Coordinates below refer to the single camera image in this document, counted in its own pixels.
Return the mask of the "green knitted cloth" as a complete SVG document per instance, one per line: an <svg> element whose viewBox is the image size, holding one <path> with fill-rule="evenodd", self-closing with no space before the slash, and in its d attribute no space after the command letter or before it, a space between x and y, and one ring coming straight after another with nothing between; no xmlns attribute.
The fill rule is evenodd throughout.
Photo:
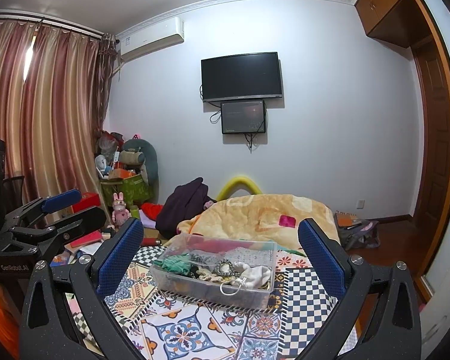
<svg viewBox="0 0 450 360"><path fill-rule="evenodd" d="M194 264L189 254L170 255L165 258L158 258L153 262L153 266L175 275L193 277Z"/></svg>

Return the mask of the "white drawstring pouch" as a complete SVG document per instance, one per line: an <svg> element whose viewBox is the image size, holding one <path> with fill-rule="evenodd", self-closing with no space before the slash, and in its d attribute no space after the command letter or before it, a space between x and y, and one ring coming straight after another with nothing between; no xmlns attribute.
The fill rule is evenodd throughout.
<svg viewBox="0 0 450 360"><path fill-rule="evenodd" d="M272 270L266 266L251 267L244 262L232 265L235 275L220 284L220 293L234 296L241 290L255 290L266 286L272 277Z"/></svg>

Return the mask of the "colourful printed cloth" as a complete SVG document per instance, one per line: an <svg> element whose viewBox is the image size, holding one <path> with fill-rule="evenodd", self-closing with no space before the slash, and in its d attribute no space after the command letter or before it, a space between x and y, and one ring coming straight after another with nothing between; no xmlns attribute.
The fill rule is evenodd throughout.
<svg viewBox="0 0 450 360"><path fill-rule="evenodd" d="M205 266L196 266L195 275L200 281L215 284L225 284L236 278L237 271L229 260L219 261L212 269Z"/></svg>

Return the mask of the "grey knit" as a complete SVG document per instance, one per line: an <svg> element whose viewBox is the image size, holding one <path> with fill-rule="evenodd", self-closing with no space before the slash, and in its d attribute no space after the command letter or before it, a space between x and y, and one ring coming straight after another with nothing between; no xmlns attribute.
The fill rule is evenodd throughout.
<svg viewBox="0 0 450 360"><path fill-rule="evenodd" d="M216 253L205 252L202 250L193 250L189 253L191 261L201 266L214 266L219 260Z"/></svg>

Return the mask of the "white appliance with stickers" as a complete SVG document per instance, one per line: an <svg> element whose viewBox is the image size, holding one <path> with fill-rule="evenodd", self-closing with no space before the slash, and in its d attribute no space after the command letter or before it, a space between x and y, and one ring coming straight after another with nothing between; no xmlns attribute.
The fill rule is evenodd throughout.
<svg viewBox="0 0 450 360"><path fill-rule="evenodd" d="M420 311L420 323L421 359L427 359L450 330L450 270Z"/></svg>

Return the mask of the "pink bunny figurine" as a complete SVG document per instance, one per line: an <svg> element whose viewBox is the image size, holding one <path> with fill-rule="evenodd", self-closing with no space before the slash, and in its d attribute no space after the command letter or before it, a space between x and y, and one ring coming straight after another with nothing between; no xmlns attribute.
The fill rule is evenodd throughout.
<svg viewBox="0 0 450 360"><path fill-rule="evenodd" d="M131 213L127 209L127 205L124 202L124 196L122 192L113 194L113 212L112 222L116 228L122 227L125 222L130 218Z"/></svg>

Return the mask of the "green storage box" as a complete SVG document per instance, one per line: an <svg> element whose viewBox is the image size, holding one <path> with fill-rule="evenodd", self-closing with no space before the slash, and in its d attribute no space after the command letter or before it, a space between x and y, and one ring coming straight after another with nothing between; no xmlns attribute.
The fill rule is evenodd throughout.
<svg viewBox="0 0 450 360"><path fill-rule="evenodd" d="M105 205L113 205L113 194L122 193L127 207L141 206L153 197L153 188L148 185L141 175L134 175L126 179L102 180L100 182Z"/></svg>

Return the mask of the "red cylinder bottle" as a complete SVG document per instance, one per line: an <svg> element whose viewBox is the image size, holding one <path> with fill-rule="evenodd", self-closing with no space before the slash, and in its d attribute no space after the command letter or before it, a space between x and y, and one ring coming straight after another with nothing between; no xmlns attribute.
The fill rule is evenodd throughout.
<svg viewBox="0 0 450 360"><path fill-rule="evenodd" d="M158 238L144 238L142 240L142 242L140 243L140 245L142 247L145 247L145 246L160 246L161 245L161 240L159 240Z"/></svg>

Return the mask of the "red cushion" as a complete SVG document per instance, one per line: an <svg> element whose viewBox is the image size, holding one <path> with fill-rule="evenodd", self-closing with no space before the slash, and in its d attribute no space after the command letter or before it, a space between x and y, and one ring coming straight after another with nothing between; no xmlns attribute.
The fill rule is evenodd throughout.
<svg viewBox="0 0 450 360"><path fill-rule="evenodd" d="M145 214L145 216L148 219L156 221L157 217L159 216L159 214L161 213L161 211L163 209L163 205L155 204L155 203L151 203L151 202L144 202L141 205L140 209L142 210L142 212Z"/></svg>

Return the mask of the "dark bag on floor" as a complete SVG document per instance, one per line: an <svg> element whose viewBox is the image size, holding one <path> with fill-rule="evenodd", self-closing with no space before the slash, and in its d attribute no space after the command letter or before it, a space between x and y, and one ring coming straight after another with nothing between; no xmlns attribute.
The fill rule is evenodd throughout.
<svg viewBox="0 0 450 360"><path fill-rule="evenodd" d="M354 214L334 213L340 243L345 250L376 249L380 246L377 220L359 219Z"/></svg>

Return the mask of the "patterned patchwork tablecloth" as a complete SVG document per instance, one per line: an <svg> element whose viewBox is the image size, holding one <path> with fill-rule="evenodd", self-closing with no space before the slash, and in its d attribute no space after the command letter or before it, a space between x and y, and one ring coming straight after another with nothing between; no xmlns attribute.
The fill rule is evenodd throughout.
<svg viewBox="0 0 450 360"><path fill-rule="evenodd" d="M263 311L159 291L149 269L164 250L140 249L105 298L144 359L294 359L337 304L307 259L284 250Z"/></svg>

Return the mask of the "grey green plush toy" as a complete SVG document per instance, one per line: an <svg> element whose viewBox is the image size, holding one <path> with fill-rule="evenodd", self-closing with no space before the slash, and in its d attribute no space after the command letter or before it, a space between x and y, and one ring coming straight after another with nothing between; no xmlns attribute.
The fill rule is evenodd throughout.
<svg viewBox="0 0 450 360"><path fill-rule="evenodd" d="M138 170L144 182L150 187L155 187L158 181L158 156L148 141L141 138L125 141L119 161L128 168Z"/></svg>

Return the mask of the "striped pink curtain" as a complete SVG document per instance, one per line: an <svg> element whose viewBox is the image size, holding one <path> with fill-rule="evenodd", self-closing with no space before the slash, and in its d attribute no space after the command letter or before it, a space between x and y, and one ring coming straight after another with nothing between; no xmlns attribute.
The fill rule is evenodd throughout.
<svg viewBox="0 0 450 360"><path fill-rule="evenodd" d="M70 189L99 194L95 156L116 56L112 41L0 19L0 139L6 176L24 178L24 202Z"/></svg>

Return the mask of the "dark purple jacket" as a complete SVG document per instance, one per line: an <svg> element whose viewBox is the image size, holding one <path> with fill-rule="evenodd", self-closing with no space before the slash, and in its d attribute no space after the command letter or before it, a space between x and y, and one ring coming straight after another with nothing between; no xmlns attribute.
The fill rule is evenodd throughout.
<svg viewBox="0 0 450 360"><path fill-rule="evenodd" d="M208 190L202 177L176 187L157 216L156 230L165 239L175 236L180 222L194 218L216 203L208 196Z"/></svg>

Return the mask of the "clear plastic storage bin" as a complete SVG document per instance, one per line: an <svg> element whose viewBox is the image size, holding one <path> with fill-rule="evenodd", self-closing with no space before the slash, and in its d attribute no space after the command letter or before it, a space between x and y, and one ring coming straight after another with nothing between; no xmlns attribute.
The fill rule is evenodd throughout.
<svg viewBox="0 0 450 360"><path fill-rule="evenodd" d="M264 310L274 291L277 244L180 234L150 266L156 287L224 306Z"/></svg>

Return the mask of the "orange floral blanket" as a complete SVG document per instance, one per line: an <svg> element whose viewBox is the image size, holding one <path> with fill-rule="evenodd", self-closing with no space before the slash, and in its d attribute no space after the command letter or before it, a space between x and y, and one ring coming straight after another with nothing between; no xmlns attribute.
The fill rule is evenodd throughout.
<svg viewBox="0 0 450 360"><path fill-rule="evenodd" d="M216 202L192 219L178 224L178 233L204 237L275 242L300 250L298 225L314 219L328 238L339 242L332 211L323 203L292 194L257 194Z"/></svg>

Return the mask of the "yellow foam arch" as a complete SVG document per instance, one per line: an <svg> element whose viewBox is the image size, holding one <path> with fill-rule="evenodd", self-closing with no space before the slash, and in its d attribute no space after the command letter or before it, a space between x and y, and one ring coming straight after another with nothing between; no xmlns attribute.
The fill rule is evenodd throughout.
<svg viewBox="0 0 450 360"><path fill-rule="evenodd" d="M238 175L232 177L220 190L216 200L222 201L230 198L232 194L238 189L245 189L251 195L262 194L261 189L258 188L257 184L252 181L249 177L244 175Z"/></svg>

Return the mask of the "white air conditioner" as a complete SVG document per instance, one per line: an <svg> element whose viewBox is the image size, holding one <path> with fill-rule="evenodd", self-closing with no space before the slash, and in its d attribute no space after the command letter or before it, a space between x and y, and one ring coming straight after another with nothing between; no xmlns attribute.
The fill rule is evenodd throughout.
<svg viewBox="0 0 450 360"><path fill-rule="evenodd" d="M184 43L184 22L179 17L136 28L118 37L120 59L129 62L144 55Z"/></svg>

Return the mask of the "brown wooden door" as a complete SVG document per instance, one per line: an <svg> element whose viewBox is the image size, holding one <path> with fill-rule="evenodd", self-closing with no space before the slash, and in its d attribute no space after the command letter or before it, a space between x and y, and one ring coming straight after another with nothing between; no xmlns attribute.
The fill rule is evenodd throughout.
<svg viewBox="0 0 450 360"><path fill-rule="evenodd" d="M423 168L414 222L430 246L415 275L420 283L431 266L450 219L450 61L430 35L412 46L424 115Z"/></svg>

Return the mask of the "wooden overhead cabinet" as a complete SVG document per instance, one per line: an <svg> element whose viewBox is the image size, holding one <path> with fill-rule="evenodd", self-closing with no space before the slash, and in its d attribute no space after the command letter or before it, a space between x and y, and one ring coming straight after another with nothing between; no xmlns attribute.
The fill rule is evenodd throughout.
<svg viewBox="0 0 450 360"><path fill-rule="evenodd" d="M369 38L408 48L431 34L416 0L358 0L355 7Z"/></svg>

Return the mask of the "small wall monitor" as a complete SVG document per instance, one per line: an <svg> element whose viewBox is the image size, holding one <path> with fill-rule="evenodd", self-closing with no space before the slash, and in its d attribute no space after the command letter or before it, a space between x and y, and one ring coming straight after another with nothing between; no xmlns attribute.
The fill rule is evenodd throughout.
<svg viewBox="0 0 450 360"><path fill-rule="evenodd" d="M234 101L221 104L222 134L266 132L266 104L258 101Z"/></svg>

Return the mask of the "large wall television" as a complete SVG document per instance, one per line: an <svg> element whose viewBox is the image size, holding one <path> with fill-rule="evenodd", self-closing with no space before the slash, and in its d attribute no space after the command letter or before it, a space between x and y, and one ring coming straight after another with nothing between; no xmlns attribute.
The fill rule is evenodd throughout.
<svg viewBox="0 0 450 360"><path fill-rule="evenodd" d="M283 86L278 53L201 60L201 96L204 102L281 98Z"/></svg>

